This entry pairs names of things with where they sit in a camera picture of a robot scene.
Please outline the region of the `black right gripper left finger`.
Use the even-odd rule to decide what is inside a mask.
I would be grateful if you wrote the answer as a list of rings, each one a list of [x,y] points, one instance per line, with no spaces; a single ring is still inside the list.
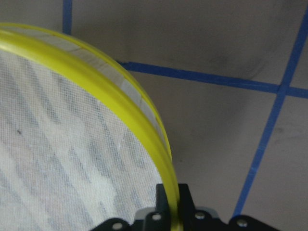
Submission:
[[[155,208],[145,216],[143,230],[169,231],[171,230],[171,217],[165,188],[163,184],[157,184],[155,189]]]

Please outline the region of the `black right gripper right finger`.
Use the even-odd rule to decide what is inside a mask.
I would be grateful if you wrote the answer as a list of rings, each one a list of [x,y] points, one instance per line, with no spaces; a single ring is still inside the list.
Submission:
[[[179,184],[180,202],[179,218],[184,231],[193,230],[193,214],[195,212],[194,202],[187,184]]]

